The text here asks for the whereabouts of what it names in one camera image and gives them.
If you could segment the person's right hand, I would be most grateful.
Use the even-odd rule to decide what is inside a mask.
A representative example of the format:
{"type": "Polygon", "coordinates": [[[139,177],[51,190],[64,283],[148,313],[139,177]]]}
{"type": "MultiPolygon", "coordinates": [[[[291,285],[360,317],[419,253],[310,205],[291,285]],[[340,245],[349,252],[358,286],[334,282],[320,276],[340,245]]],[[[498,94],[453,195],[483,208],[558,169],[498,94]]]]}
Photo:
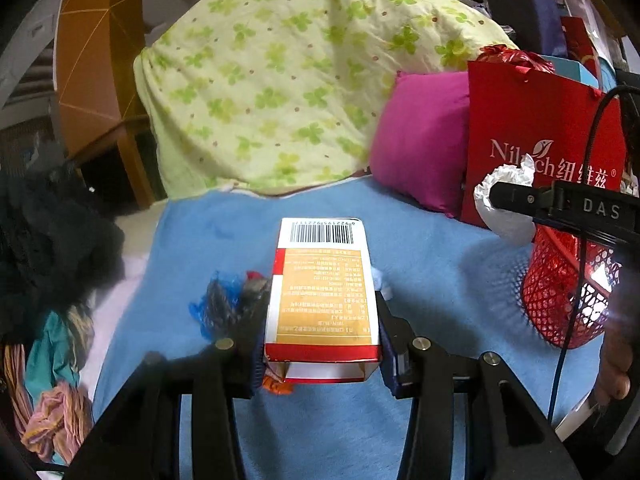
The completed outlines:
{"type": "Polygon", "coordinates": [[[632,348],[639,337],[639,272],[620,269],[620,282],[608,298],[608,324],[600,350],[600,365],[594,395],[603,408],[612,400],[623,400],[631,388],[628,372],[637,359],[632,348]]]}

